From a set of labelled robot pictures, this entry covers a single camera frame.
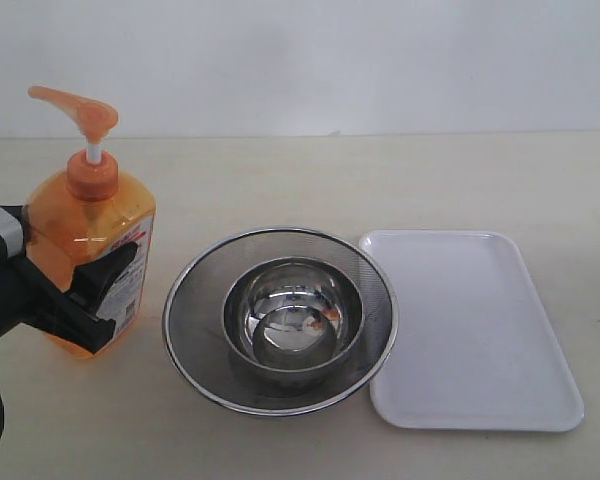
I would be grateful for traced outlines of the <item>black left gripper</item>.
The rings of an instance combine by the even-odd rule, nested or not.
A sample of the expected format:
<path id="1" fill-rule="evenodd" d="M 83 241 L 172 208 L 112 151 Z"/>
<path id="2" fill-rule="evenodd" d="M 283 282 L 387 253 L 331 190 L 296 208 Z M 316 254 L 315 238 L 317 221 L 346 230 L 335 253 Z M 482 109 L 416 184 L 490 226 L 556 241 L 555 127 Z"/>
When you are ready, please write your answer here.
<path id="1" fill-rule="evenodd" d="M 112 338 L 115 321 L 96 316 L 108 291 L 134 260 L 128 242 L 77 266 L 63 292 L 23 253 L 0 260 L 0 337 L 24 323 L 95 354 Z"/>

